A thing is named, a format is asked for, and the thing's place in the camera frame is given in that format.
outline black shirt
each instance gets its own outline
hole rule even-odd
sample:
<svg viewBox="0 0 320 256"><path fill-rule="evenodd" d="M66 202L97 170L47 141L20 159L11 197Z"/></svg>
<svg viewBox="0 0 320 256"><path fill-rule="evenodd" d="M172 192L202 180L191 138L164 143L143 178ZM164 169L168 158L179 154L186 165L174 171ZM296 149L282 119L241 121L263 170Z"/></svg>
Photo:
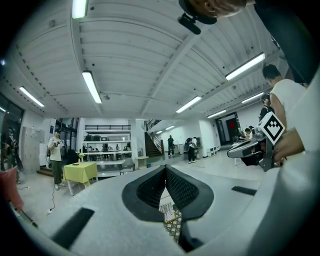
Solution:
<svg viewBox="0 0 320 256"><path fill-rule="evenodd" d="M268 114L269 112L275 112L274 109L270 106L264 106L262 109L261 109L261 112L260 112L260 116L259 116L259 122L265 117L266 114Z"/></svg>
<svg viewBox="0 0 320 256"><path fill-rule="evenodd" d="M174 144L174 139L173 138L168 138L168 145L172 146Z"/></svg>

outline shelf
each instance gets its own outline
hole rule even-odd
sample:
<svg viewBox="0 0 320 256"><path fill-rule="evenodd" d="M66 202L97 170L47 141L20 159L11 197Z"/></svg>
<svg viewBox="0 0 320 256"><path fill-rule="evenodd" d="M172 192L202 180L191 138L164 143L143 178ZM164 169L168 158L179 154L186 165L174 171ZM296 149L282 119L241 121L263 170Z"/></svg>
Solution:
<svg viewBox="0 0 320 256"><path fill-rule="evenodd" d="M131 153L131 150L128 151L111 151L111 152L89 152L89 153L82 153L84 155L113 155L113 154L127 154Z"/></svg>
<svg viewBox="0 0 320 256"><path fill-rule="evenodd" d="M113 166L122 165L125 160L110 160L110 161L87 161L85 163L96 163L97 166Z"/></svg>
<svg viewBox="0 0 320 256"><path fill-rule="evenodd" d="M124 143L124 142L131 142L131 140L107 140L107 141L83 141L82 144L96 144L96 143Z"/></svg>
<svg viewBox="0 0 320 256"><path fill-rule="evenodd" d="M83 130L88 134L130 134L131 130Z"/></svg>

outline fluorescent light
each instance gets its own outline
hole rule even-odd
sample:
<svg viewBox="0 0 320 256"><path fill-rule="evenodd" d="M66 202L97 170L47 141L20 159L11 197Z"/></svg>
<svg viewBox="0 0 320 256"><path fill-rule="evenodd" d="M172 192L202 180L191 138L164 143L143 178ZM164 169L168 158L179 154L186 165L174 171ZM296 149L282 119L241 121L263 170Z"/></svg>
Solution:
<svg viewBox="0 0 320 256"><path fill-rule="evenodd" d="M31 100L33 100L35 103L37 103L40 107L44 107L39 100L37 100L35 97L33 97L24 87L20 87L20 91L22 91L25 95L27 95Z"/></svg>
<svg viewBox="0 0 320 256"><path fill-rule="evenodd" d="M172 126L170 126L170 127L168 127L168 128L165 128L165 129L166 129L166 130L169 130L169 129L173 128L173 127L175 127L175 126L172 125Z"/></svg>
<svg viewBox="0 0 320 256"><path fill-rule="evenodd" d="M92 76L92 73L90 71L83 71L82 72L82 76L84 78L84 81L86 83L86 86L88 87L94 101L98 104L101 104L102 101L101 101L101 98L100 98L100 95L97 91L97 87L95 85L95 81L94 81L94 78Z"/></svg>
<svg viewBox="0 0 320 256"><path fill-rule="evenodd" d="M222 113L224 113L224 112L227 112L227 111L226 111L226 110L222 110L222 111L220 111L220 112L218 112L218 113L209 115L208 118L213 118L213 117L218 116L218 115L220 115L220 114L222 114Z"/></svg>
<svg viewBox="0 0 320 256"><path fill-rule="evenodd" d="M185 104L183 107L179 108L176 112L181 113L182 111L189 108L191 105L195 104L196 102L200 101L201 97L197 96L194 99L190 100L187 104Z"/></svg>
<svg viewBox="0 0 320 256"><path fill-rule="evenodd" d="M252 59L248 60L246 63L232 71L231 73L227 74L225 78L230 81L232 78L235 78L237 75L240 75L242 72L250 69L254 65L262 62L266 58L266 55L262 52L259 53L257 56L253 57Z"/></svg>
<svg viewBox="0 0 320 256"><path fill-rule="evenodd" d="M72 19L83 18L87 15L87 0L73 0L72 1Z"/></svg>
<svg viewBox="0 0 320 256"><path fill-rule="evenodd" d="M260 96L261 96L261 95L263 95L263 94L264 94L264 92L261 92L261 93L259 93L259 94L255 95L255 96L252 96L251 98L247 98L247 99L245 99L244 101L242 101L242 103L249 102L249 101L251 101L251 100L253 100L253 99L255 99L255 98L260 97Z"/></svg>

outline yellow tablecloth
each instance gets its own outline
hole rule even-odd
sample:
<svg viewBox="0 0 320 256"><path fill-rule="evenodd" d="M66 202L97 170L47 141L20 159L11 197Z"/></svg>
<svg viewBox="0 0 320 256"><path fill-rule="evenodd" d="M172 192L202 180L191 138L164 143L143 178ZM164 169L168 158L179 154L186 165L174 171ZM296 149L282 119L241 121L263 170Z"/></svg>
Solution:
<svg viewBox="0 0 320 256"><path fill-rule="evenodd" d="M98 170L95 162L80 162L78 165L68 164L63 168L63 180L80 182L86 187L90 185L89 180L97 175Z"/></svg>

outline red object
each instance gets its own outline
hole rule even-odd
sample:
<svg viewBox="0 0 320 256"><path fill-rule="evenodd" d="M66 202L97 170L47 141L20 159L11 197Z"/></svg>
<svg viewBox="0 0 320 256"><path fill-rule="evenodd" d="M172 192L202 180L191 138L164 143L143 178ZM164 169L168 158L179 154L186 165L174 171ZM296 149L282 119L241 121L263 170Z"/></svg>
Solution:
<svg viewBox="0 0 320 256"><path fill-rule="evenodd" d="M20 212L24 207L24 202L22 201L17 190L17 171L17 166L6 171L0 171L0 192L3 194L3 197L8 202L11 201L16 210Z"/></svg>

